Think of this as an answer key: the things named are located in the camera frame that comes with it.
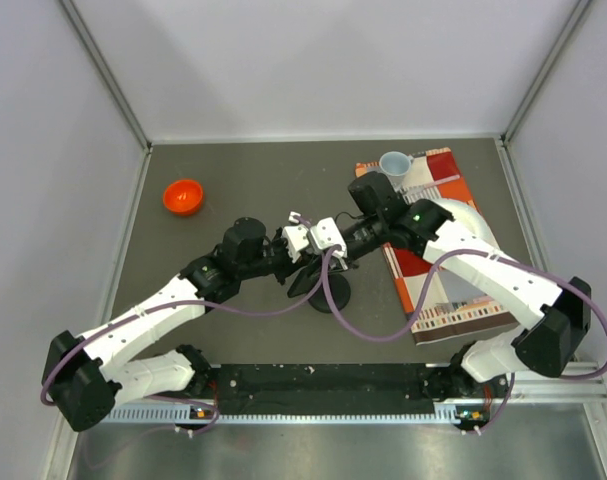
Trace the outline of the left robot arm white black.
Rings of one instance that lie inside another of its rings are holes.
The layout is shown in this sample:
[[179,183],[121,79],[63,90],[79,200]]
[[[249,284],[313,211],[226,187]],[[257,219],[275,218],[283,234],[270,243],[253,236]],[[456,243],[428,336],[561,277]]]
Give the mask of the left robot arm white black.
[[93,330],[64,331],[50,343],[41,402],[55,407],[75,432],[92,428],[114,408],[153,396],[197,398],[212,382],[199,349],[180,345],[137,356],[189,321],[219,309],[243,281],[272,275],[284,282],[310,260],[310,224],[291,214],[267,238],[259,220],[242,217],[213,250],[191,261],[159,291]]

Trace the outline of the black smartphone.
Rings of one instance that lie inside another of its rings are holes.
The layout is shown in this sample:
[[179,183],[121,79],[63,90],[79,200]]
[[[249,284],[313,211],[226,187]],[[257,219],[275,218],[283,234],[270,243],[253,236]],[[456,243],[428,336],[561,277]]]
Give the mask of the black smartphone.
[[321,271],[322,265],[319,262],[305,266],[294,278],[287,290],[287,296],[289,298],[295,298],[308,294],[317,285]]

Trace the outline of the black phone stand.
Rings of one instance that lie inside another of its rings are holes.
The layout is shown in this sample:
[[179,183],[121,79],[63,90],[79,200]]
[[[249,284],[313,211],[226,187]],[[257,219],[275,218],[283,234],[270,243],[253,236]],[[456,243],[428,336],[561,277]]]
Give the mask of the black phone stand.
[[320,259],[313,261],[305,269],[310,289],[306,294],[306,303],[315,311],[330,314],[333,312],[330,303],[341,311],[349,303],[352,290],[348,280],[342,272],[342,269],[335,265],[333,261],[327,269],[326,280],[321,279],[322,262]]

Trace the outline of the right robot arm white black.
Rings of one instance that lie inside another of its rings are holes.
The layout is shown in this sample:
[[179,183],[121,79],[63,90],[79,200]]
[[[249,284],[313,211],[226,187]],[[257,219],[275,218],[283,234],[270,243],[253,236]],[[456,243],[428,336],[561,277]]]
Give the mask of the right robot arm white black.
[[369,172],[348,187],[363,217],[343,230],[343,252],[357,260],[388,243],[456,275],[497,301],[518,327],[476,341],[455,358],[452,388],[470,396],[486,381],[519,371],[560,378],[589,331],[591,286],[551,279],[493,248],[437,202],[409,204],[388,178]]

